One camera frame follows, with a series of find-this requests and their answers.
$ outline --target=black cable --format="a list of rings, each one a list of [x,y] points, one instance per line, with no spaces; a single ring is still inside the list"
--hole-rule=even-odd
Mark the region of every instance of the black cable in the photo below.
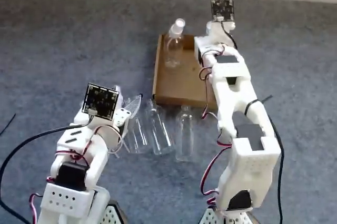
[[[17,213],[15,210],[13,210],[12,208],[10,208],[8,205],[6,205],[2,199],[1,199],[1,184],[2,184],[2,179],[4,176],[4,172],[5,172],[5,168],[8,165],[9,161],[11,160],[11,158],[21,149],[23,148],[25,145],[29,144],[30,142],[34,141],[35,139],[39,138],[39,137],[43,137],[46,135],[50,135],[52,133],[56,133],[56,132],[60,132],[60,131],[65,131],[65,130],[69,130],[69,129],[74,129],[74,128],[82,128],[87,126],[89,123],[91,123],[91,121],[93,120],[93,117],[90,117],[89,121],[86,124],[81,124],[81,125],[72,125],[72,126],[66,126],[66,127],[62,127],[62,128],[56,128],[56,129],[52,129],[43,133],[40,133],[36,136],[32,136],[30,138],[28,138],[27,140],[23,141],[21,144],[19,144],[14,150],[12,150],[12,152],[6,157],[5,161],[3,162],[3,164],[1,165],[0,168],[0,206],[5,209],[7,212],[9,212],[11,215],[13,215],[14,217],[16,217],[17,219],[19,219],[20,221],[22,221],[25,224],[31,224],[27,219],[25,219],[22,215],[20,215],[19,213]]]
[[[269,95],[268,97],[263,99],[261,101],[261,103],[265,103],[267,100],[271,99],[272,97],[273,97],[272,95]],[[259,100],[258,99],[253,100],[252,102],[248,103],[248,105],[252,105],[253,103],[255,103],[257,101],[259,101]],[[270,124],[273,127],[273,130],[274,130],[275,135],[276,135],[277,142],[278,142],[278,144],[280,146],[280,149],[281,149],[279,177],[278,177],[278,180],[277,180],[277,204],[279,205],[280,224],[282,224],[283,223],[283,213],[282,213],[282,205],[281,205],[281,179],[282,179],[282,171],[283,171],[283,163],[284,163],[284,147],[283,147],[281,136],[280,136],[272,118],[270,118],[269,115],[268,115],[268,118],[269,118]]]
[[[1,136],[1,135],[6,131],[6,129],[10,126],[10,124],[11,124],[12,121],[14,120],[15,116],[16,116],[16,114],[14,114],[14,115],[12,116],[12,118],[9,120],[9,122],[7,123],[7,125],[3,128],[3,130],[1,130],[0,136]]]
[[[281,178],[282,178],[282,170],[283,170],[283,162],[284,162],[284,148],[281,140],[281,136],[276,129],[276,126],[270,116],[268,115],[270,123],[275,131],[276,139],[280,145],[281,149],[281,161],[280,161],[280,170],[279,170],[279,179],[277,181],[277,203],[279,204],[279,212],[280,212],[280,224],[283,222],[283,213],[282,213],[282,206],[281,206]]]
[[[225,32],[225,34],[226,34],[226,35],[229,37],[229,39],[233,42],[234,48],[237,49],[236,41],[234,40],[233,36],[225,30],[225,28],[224,28],[224,26],[223,26],[223,22],[221,22],[221,27],[222,27],[223,32]]]

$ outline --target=gray carpet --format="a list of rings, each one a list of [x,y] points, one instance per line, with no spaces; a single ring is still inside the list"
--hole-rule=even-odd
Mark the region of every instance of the gray carpet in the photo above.
[[[284,223],[334,223],[337,184],[337,5],[235,0],[234,36],[252,82],[284,141]],[[151,96],[156,43],[177,17],[201,35],[210,0],[0,0],[0,160],[25,138],[70,123],[88,82]],[[218,151],[212,119],[198,122],[199,161],[174,155],[110,157],[99,184],[130,223],[197,223],[205,210],[203,170]],[[43,192],[61,134],[26,146],[4,177],[5,202],[30,219],[28,197]],[[214,188],[226,154],[206,183]],[[276,179],[261,223],[278,223]],[[18,223],[0,210],[0,223]]]

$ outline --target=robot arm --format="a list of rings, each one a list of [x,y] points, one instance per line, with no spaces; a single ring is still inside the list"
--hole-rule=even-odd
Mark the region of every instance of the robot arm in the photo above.
[[[210,71],[208,81],[222,133],[219,140],[232,144],[229,164],[219,179],[216,208],[226,220],[250,223],[241,216],[262,204],[281,149],[267,112],[257,100],[245,60],[228,45],[231,41],[221,25],[213,22],[209,36],[195,38],[195,57]],[[228,22],[225,27],[230,29],[235,24]],[[235,126],[235,111],[244,113],[253,124]]]
[[[47,183],[44,191],[38,224],[102,223],[110,194],[96,184],[110,150],[122,146],[121,138],[127,132],[128,120],[137,113],[141,102],[141,99],[133,100],[134,103],[130,104],[136,110],[132,110],[122,108],[121,100],[123,97],[119,95],[112,120],[95,116],[87,126],[67,130],[58,140],[51,167],[53,179]],[[85,124],[88,120],[89,115],[80,110],[75,116],[74,125]]]

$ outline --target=white bottle cap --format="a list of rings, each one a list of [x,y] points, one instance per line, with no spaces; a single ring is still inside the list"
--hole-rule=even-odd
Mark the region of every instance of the white bottle cap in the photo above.
[[[210,32],[211,32],[211,26],[212,26],[212,22],[208,22],[206,24],[206,35],[209,36]]]
[[[177,19],[169,31],[170,38],[178,38],[184,31],[185,21],[181,18]]]

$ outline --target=cardboard box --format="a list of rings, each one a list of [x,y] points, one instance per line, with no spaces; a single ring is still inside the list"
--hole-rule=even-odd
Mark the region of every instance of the cardboard box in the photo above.
[[[201,69],[194,57],[194,36],[184,36],[181,66],[176,69],[165,67],[164,35],[159,36],[153,79],[153,98],[157,104],[189,105],[204,107],[206,104],[205,83],[199,79]],[[209,107],[217,108],[213,90],[208,84]]]

